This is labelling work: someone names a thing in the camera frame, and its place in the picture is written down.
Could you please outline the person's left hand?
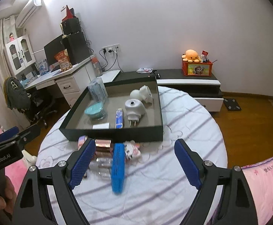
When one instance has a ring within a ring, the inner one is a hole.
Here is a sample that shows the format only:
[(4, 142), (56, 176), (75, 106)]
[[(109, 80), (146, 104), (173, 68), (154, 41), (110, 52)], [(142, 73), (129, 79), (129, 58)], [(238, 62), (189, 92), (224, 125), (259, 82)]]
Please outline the person's left hand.
[(0, 196), (0, 224), (11, 224), (17, 194), (8, 176), (5, 176), (4, 197)]

